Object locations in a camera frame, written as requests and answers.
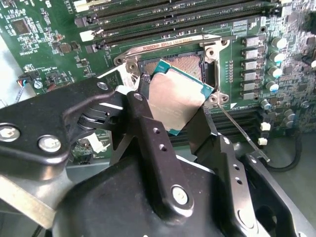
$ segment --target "hole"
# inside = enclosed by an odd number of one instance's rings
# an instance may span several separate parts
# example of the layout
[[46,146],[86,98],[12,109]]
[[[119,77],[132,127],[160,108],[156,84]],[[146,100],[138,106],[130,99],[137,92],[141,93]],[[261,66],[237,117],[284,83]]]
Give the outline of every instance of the hole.
[[164,144],[160,144],[159,149],[162,150],[163,152],[167,151],[167,148],[164,146]]
[[260,31],[261,31],[261,32],[265,32],[266,30],[267,30],[266,27],[261,27],[261,28],[260,28]]
[[117,124],[119,122],[119,118],[117,116],[112,116],[109,119],[109,124]]
[[274,212],[268,206],[261,206],[255,211],[255,215],[260,224],[270,234],[275,231],[277,227],[277,217]]
[[159,134],[160,133],[160,130],[158,128],[156,128],[156,127],[153,128],[153,131],[154,131],[155,134]]
[[239,167],[238,167],[236,164],[233,164],[233,167],[234,167],[236,170],[240,170]]
[[241,181],[238,177],[236,177],[235,179],[236,179],[237,183],[239,183],[240,185],[242,185],[242,181]]

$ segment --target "green circuit board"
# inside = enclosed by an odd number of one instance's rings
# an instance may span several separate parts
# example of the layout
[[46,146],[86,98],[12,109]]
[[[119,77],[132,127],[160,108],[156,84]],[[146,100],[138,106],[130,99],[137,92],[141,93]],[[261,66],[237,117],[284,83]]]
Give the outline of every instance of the green circuit board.
[[[226,110],[258,107],[267,99],[276,110],[275,135],[283,135],[287,129],[284,112],[289,108],[296,112],[303,131],[316,129],[315,72],[301,60],[304,55],[315,56],[315,40],[307,42],[314,35],[306,26],[314,10],[312,0],[0,2],[1,36],[25,72],[19,79],[27,79],[38,95],[106,72],[130,48],[210,34],[230,39],[219,53],[220,92],[228,95],[223,104]],[[286,39],[286,46],[273,46],[275,38]],[[273,62],[270,55],[274,52],[282,53],[284,60]],[[174,66],[184,67],[200,80],[214,76],[205,75],[205,52],[198,43],[148,51],[138,65],[143,66],[142,72],[150,71],[158,59],[175,62],[182,55],[183,60]],[[249,62],[255,66],[246,70]],[[186,66],[194,63],[195,67]],[[282,75],[274,78],[272,67],[281,69]],[[267,86],[272,81],[279,85],[278,91]],[[123,82],[114,79],[108,83],[116,87]],[[302,108],[303,102],[309,107]],[[97,134],[108,140],[108,133]],[[109,151],[95,157],[108,157],[106,154]]]

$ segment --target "metal lever arm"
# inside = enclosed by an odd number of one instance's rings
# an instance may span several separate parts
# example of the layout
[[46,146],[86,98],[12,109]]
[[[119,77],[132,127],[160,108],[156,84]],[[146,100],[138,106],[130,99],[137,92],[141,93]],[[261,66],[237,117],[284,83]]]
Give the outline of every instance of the metal lever arm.
[[210,116],[200,108],[187,125],[191,151],[197,162],[218,175],[217,193],[221,225],[228,234],[269,236],[258,225],[244,167],[235,157],[231,141],[216,131]]

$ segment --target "wire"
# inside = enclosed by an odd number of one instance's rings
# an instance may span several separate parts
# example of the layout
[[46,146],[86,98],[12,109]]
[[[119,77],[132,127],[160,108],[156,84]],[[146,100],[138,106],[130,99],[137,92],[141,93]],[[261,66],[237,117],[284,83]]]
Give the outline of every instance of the wire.
[[36,227],[35,231],[33,232],[32,237],[38,237],[38,236],[40,236],[40,233],[42,232],[42,230],[43,230],[43,227],[40,226],[40,225],[38,225],[38,226]]
[[301,156],[302,156],[302,132],[300,131],[300,129],[296,129],[294,132],[294,139],[295,139],[295,156],[294,156],[294,160],[292,161],[291,164],[285,166],[285,167],[281,167],[281,168],[276,168],[276,167],[272,167],[270,165],[268,165],[264,160],[263,160],[263,164],[265,165],[265,167],[269,170],[269,171],[273,171],[273,172],[287,172],[289,170],[294,169],[299,161],[301,160]]

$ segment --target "metal retention bracket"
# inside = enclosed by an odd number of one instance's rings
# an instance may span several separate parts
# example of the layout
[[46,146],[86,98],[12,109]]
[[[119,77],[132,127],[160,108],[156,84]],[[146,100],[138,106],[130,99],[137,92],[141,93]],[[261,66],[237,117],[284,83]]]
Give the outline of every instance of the metal retention bracket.
[[[209,45],[211,43],[216,44],[216,50],[214,51],[220,51],[220,48],[217,47],[218,44],[223,44],[221,47],[222,49],[227,47],[230,43],[230,40],[236,39],[236,37],[221,37],[217,35],[211,35],[211,34],[204,34],[204,35],[197,35],[197,36],[190,36],[185,37],[181,39],[173,39],[173,40],[167,40],[162,41],[158,43],[152,43],[147,45],[142,45],[138,47],[133,47],[126,51],[125,53],[119,55],[114,59],[115,65],[120,65],[122,63],[126,62],[126,70],[128,73],[134,74],[136,77],[140,76],[140,71],[138,68],[138,61],[142,58],[142,56],[145,53],[150,53],[158,50],[168,49],[176,46],[184,46],[189,44],[200,44],[204,47],[204,45]],[[208,54],[205,53],[205,55],[208,55],[208,61],[219,59],[219,54],[214,53],[214,55],[210,55],[211,50],[209,50]]]

